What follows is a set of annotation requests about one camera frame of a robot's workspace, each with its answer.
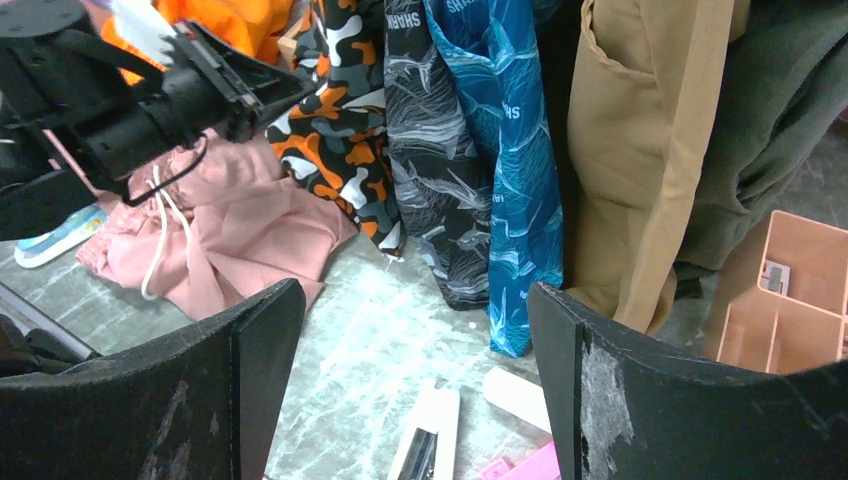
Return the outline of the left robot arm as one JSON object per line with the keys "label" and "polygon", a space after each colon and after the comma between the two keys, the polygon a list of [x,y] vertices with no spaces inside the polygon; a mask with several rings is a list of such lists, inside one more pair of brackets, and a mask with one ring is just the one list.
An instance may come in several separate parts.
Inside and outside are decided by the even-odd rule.
{"label": "left robot arm", "polygon": [[114,1],[121,49],[79,1],[1,5],[1,237],[47,233],[131,175],[205,137],[244,143],[316,89],[244,55],[200,23],[167,22],[145,1]]}

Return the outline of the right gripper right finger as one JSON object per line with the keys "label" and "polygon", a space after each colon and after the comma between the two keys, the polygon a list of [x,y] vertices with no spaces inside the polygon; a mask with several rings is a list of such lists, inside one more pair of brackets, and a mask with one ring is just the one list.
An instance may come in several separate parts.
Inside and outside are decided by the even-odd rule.
{"label": "right gripper right finger", "polygon": [[565,479],[843,479],[847,365],[789,375],[689,354],[546,284],[527,308]]}

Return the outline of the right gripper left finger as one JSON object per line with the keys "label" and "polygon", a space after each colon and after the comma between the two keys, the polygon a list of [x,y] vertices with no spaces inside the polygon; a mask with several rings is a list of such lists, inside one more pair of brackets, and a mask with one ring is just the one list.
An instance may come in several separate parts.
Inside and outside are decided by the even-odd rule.
{"label": "right gripper left finger", "polygon": [[1,319],[5,479],[260,479],[305,313],[282,281],[99,356],[51,319]]}

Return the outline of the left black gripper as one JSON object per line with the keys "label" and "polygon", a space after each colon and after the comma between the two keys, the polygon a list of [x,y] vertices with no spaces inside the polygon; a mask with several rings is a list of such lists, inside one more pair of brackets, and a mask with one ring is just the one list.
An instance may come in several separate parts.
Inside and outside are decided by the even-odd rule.
{"label": "left black gripper", "polygon": [[142,103],[144,146],[191,145],[211,128],[244,143],[316,90],[315,83],[234,49],[187,21],[164,39],[172,61]]}

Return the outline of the orange camouflage shorts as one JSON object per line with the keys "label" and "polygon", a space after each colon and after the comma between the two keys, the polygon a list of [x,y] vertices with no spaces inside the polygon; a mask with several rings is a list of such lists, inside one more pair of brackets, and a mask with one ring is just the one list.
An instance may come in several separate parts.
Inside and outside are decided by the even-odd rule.
{"label": "orange camouflage shorts", "polygon": [[317,89],[266,136],[301,187],[335,203],[379,251],[398,258],[406,231],[388,159],[383,28],[381,1],[311,2],[293,66]]}

